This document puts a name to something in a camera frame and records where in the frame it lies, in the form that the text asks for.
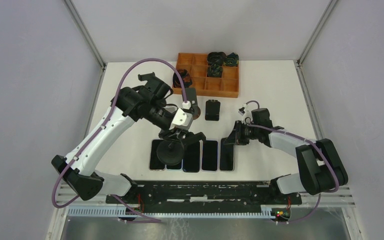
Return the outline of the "small black folding phone stand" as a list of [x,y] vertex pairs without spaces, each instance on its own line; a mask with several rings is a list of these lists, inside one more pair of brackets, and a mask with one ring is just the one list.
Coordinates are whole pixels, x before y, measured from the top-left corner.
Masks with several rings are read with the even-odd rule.
[[205,120],[219,121],[220,120],[221,103],[215,99],[209,99],[205,102]]

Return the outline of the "phone with clear case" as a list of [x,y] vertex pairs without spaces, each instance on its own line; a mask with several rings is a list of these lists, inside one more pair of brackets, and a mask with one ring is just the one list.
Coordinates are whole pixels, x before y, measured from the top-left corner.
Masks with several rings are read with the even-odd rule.
[[151,171],[163,171],[166,165],[163,164],[157,156],[157,148],[161,144],[162,140],[154,139],[151,142],[151,152],[149,158],[149,169]]

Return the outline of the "black phone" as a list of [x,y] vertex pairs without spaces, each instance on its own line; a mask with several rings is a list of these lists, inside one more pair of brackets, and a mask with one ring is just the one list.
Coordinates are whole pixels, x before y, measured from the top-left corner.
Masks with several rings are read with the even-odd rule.
[[195,142],[187,147],[183,156],[182,170],[186,173],[200,171],[201,144]]

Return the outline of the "phone with blue case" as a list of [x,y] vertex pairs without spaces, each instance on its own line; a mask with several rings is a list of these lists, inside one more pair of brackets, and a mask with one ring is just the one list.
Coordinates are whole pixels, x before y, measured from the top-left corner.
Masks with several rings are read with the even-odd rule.
[[180,171],[183,168],[183,163],[180,162],[175,165],[166,165],[165,168],[169,171]]

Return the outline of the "phone with white case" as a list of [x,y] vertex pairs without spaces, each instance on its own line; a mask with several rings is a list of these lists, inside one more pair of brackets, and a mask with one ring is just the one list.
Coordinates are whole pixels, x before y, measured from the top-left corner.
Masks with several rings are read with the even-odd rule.
[[206,140],[202,144],[201,169],[215,172],[218,170],[219,144],[216,140]]

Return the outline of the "brown round phone stand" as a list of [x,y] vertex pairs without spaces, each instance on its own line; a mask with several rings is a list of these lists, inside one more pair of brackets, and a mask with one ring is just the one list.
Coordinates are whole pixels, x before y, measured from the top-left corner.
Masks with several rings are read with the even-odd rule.
[[196,120],[201,115],[201,109],[198,105],[197,91],[194,87],[188,87],[185,89],[186,99],[190,102],[190,113],[192,114],[193,120]]

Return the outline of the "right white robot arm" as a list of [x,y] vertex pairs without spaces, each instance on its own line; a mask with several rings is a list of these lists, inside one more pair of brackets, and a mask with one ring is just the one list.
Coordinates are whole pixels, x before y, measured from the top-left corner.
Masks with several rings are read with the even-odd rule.
[[323,138],[310,140],[291,133],[280,126],[274,126],[267,108],[251,110],[250,116],[234,123],[232,132],[222,140],[222,146],[246,146],[251,140],[278,149],[297,161],[298,172],[271,180],[269,199],[282,204],[292,193],[336,192],[349,181],[334,143]]

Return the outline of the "phone with pale case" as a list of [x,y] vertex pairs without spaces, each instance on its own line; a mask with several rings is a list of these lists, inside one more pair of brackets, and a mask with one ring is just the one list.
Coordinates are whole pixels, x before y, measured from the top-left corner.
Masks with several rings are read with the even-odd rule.
[[235,167],[235,145],[228,143],[227,138],[220,140],[219,169],[221,171],[233,171]]

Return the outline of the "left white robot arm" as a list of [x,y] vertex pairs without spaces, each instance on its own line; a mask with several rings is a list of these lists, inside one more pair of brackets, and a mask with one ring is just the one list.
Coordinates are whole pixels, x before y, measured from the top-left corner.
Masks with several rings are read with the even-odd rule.
[[166,99],[173,89],[154,73],[138,76],[142,85],[123,87],[111,100],[105,115],[87,137],[65,156],[56,155],[51,163],[76,197],[88,201],[99,193],[115,194],[125,204],[137,198],[134,181],[125,174],[96,171],[96,167],[114,142],[135,122],[145,119],[160,129],[161,143],[156,155],[164,165],[179,164],[187,148],[206,139],[201,132],[190,132],[193,120],[200,115],[195,88],[185,90],[186,102],[169,111]]

